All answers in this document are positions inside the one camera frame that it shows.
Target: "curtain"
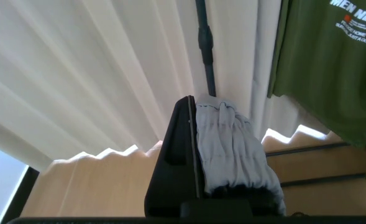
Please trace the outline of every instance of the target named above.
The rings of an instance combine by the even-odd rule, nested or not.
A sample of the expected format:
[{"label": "curtain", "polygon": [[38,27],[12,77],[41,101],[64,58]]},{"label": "curtain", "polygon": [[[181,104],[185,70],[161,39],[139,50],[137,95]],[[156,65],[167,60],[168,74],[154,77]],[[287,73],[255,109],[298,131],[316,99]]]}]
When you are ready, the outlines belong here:
[{"label": "curtain", "polygon": [[[280,1],[207,1],[217,96],[261,139],[312,124],[267,98]],[[0,150],[38,170],[163,139],[174,104],[207,93],[194,1],[0,0]]]}]

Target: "curtain fold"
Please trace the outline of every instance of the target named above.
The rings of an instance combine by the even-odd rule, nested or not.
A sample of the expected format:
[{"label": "curtain fold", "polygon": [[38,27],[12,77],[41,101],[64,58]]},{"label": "curtain fold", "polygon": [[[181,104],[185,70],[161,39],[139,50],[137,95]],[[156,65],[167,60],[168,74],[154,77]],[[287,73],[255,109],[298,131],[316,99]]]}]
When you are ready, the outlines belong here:
[{"label": "curtain fold", "polygon": [[[217,95],[258,138],[292,135],[303,113],[267,98],[280,1],[206,4]],[[175,102],[207,91],[194,1],[0,0],[0,150],[38,170],[82,151],[147,151]]]}]

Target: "wrinkled fabric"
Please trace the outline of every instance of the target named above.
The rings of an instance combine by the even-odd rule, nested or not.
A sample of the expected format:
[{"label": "wrinkled fabric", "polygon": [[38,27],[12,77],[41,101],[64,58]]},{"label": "wrinkled fabric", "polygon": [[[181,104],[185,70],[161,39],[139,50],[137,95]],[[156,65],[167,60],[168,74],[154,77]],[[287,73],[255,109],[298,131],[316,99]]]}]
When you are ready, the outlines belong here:
[{"label": "wrinkled fabric", "polygon": [[198,150],[205,177],[205,192],[220,186],[244,184],[265,187],[275,196],[278,212],[286,212],[283,191],[274,171],[268,166],[263,146],[254,137],[249,120],[235,105],[209,95],[196,103]]}]

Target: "crumpled cloth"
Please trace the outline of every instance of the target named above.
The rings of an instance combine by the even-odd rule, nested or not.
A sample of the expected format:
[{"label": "crumpled cloth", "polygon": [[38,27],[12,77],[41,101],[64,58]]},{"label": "crumpled cloth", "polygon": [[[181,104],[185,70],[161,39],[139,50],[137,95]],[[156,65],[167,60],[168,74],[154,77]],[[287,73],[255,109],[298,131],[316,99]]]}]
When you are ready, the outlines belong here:
[{"label": "crumpled cloth", "polygon": [[244,184],[265,187],[275,196],[278,212],[285,215],[283,191],[268,166],[261,142],[249,120],[228,100],[202,95],[196,102],[198,150],[205,177],[205,192],[220,186]]}]

